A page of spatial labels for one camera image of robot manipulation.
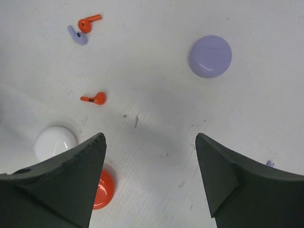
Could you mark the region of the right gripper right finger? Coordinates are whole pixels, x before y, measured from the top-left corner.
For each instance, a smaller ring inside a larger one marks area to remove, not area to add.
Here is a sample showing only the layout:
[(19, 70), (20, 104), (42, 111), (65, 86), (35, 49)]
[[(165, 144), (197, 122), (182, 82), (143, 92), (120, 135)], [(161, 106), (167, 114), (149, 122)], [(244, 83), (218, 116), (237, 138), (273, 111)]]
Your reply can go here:
[(219, 228), (301, 228), (304, 178), (268, 167), (203, 133), (195, 140), (210, 215)]

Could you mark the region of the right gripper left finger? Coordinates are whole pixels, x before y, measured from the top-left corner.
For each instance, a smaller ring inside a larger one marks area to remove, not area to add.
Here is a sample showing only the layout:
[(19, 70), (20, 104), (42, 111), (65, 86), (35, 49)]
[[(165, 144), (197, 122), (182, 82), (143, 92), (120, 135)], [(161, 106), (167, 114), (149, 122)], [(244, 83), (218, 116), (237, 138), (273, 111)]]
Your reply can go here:
[(88, 227), (105, 154), (105, 136), (98, 133), (48, 160), (1, 174), (1, 227)]

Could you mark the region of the white charging case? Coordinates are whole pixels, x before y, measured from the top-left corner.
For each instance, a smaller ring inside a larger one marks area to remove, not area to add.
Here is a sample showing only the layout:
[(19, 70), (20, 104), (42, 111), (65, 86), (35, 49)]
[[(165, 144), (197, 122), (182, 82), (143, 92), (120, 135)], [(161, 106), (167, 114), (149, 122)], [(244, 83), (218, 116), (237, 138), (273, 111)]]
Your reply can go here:
[(43, 162), (77, 146), (77, 138), (63, 126), (51, 126), (43, 130), (35, 140), (34, 152)]

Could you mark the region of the purple charging case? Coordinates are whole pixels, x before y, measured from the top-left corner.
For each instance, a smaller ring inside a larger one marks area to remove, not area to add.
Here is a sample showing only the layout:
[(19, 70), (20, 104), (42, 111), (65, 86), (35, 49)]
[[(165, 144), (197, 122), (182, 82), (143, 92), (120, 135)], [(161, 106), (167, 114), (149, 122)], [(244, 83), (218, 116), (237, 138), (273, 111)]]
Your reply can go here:
[(208, 35), (192, 46), (188, 62), (191, 70), (202, 78), (214, 78), (225, 73), (232, 62), (232, 49), (222, 37)]

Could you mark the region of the red charging case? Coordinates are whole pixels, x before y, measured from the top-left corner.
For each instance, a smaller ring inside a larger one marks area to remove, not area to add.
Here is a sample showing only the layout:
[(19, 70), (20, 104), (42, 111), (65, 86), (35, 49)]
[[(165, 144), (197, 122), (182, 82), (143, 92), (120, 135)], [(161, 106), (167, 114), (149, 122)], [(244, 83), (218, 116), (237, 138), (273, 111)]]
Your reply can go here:
[(115, 192), (115, 182), (107, 170), (103, 169), (99, 179), (93, 209), (102, 209), (107, 206)]

